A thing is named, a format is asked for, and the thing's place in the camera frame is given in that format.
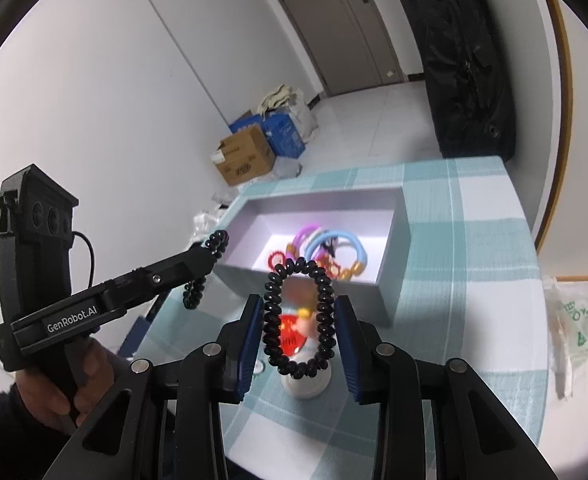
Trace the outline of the person's left hand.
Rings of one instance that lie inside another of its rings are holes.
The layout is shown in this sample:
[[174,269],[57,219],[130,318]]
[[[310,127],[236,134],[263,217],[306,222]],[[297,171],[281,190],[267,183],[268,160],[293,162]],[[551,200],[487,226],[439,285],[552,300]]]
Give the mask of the person's left hand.
[[72,401],[38,370],[18,370],[15,382],[24,406],[45,426],[71,434],[72,427],[81,425],[114,385],[111,358],[112,354],[97,340],[90,340],[82,364],[86,383]]

